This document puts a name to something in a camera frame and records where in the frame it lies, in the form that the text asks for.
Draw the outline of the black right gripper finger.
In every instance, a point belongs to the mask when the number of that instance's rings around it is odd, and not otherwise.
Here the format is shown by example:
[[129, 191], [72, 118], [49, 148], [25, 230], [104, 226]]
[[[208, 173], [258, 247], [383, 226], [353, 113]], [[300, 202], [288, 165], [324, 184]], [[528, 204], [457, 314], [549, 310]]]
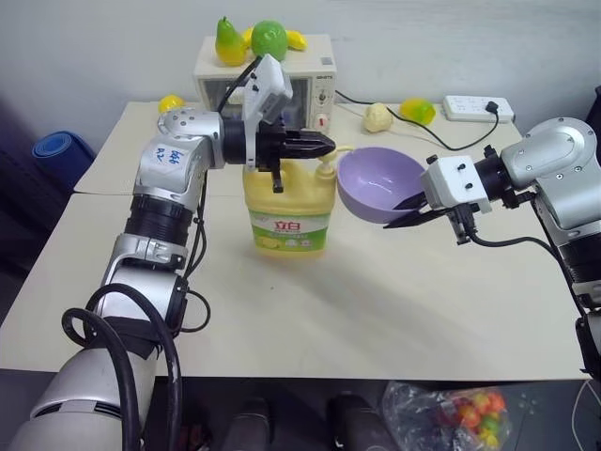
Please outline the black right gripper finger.
[[404, 228], [420, 226], [425, 223], [434, 221], [441, 216], [447, 215], [451, 210], [428, 210], [426, 212], [419, 212], [418, 210], [410, 211], [408, 214], [398, 217], [384, 226], [385, 229]]
[[426, 205], [424, 192], [417, 193], [397, 204], [395, 210], [420, 210]]

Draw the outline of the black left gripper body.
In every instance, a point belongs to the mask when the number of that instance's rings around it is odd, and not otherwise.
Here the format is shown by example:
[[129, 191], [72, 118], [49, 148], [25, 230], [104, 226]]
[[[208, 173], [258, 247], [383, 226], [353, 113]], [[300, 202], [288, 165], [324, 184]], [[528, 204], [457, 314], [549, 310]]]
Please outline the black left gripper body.
[[269, 173], [272, 191], [281, 194], [284, 186], [281, 176], [281, 151], [285, 148], [286, 131], [283, 122], [259, 123], [255, 136], [256, 163], [259, 172]]

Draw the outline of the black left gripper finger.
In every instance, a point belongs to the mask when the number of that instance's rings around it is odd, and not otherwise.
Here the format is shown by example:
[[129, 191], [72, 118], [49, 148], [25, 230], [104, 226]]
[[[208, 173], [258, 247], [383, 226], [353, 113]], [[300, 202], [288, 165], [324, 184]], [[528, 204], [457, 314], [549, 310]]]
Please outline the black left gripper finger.
[[310, 160], [324, 157], [335, 150], [331, 145], [286, 145], [285, 157], [292, 160]]
[[321, 132], [287, 131], [285, 142], [296, 148], [333, 148], [334, 142]]

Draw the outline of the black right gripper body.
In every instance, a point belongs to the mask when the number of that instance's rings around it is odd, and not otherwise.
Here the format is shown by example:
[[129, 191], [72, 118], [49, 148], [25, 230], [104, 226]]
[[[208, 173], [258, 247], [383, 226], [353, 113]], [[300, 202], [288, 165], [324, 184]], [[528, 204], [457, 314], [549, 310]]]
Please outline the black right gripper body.
[[446, 216], [454, 231], [457, 245], [480, 243], [474, 221], [474, 213], [479, 211], [480, 208], [476, 204], [460, 204], [447, 211]]

